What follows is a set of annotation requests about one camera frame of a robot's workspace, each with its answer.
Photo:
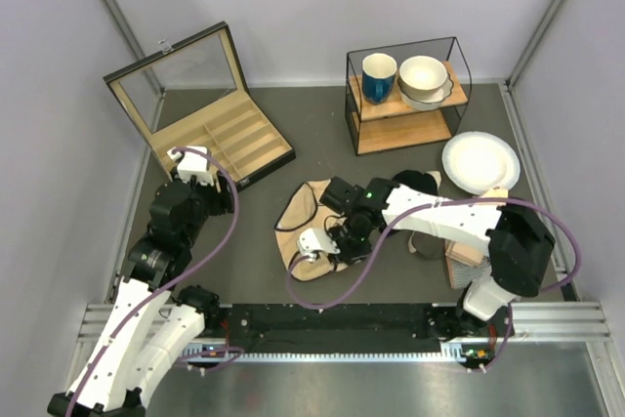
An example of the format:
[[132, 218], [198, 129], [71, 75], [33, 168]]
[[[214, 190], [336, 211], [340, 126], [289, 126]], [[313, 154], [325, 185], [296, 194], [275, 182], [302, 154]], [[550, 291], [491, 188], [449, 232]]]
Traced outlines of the beige underwear navy trim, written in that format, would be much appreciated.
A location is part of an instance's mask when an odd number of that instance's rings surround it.
[[[301, 256], [297, 239], [306, 229], [329, 229], [345, 220], [320, 202], [329, 184], [330, 180], [303, 182], [291, 195], [274, 226], [278, 250], [287, 270]], [[326, 254], [320, 254], [311, 262], [301, 262], [292, 275], [299, 281], [312, 281], [349, 266], [346, 263], [335, 264]]]

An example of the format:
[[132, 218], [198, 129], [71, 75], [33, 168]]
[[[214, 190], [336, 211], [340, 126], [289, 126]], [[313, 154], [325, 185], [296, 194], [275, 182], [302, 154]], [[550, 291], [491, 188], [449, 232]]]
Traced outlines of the black underwear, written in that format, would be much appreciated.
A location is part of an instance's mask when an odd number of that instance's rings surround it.
[[437, 196], [441, 184], [441, 174], [439, 171], [402, 170], [395, 174], [392, 180], [413, 190]]

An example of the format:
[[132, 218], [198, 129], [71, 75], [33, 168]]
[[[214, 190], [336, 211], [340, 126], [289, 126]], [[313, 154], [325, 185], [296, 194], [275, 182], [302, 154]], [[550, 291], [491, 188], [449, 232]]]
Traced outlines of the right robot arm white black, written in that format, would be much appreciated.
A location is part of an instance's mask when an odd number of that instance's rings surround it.
[[389, 228], [469, 246], [488, 259], [488, 272], [465, 288], [455, 313], [430, 318], [439, 338], [479, 334], [502, 307], [536, 297], [555, 246], [535, 211], [518, 199], [463, 204], [391, 180], [375, 178], [362, 188], [334, 177], [320, 202], [343, 222], [306, 229], [298, 238], [303, 255], [325, 253], [333, 263], [351, 264], [371, 253], [373, 230]]

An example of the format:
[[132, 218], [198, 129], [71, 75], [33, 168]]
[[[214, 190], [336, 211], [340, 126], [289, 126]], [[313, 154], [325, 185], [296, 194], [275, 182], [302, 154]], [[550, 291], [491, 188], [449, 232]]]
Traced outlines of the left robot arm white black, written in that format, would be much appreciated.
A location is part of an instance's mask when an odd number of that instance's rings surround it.
[[183, 289], [165, 321], [147, 335], [175, 283], [188, 273], [191, 249], [207, 219], [237, 212], [226, 175], [197, 176], [160, 186], [146, 233], [131, 248], [117, 297], [88, 363], [69, 389], [52, 396], [51, 416], [143, 416], [160, 381], [189, 341], [221, 326], [219, 298], [199, 286]]

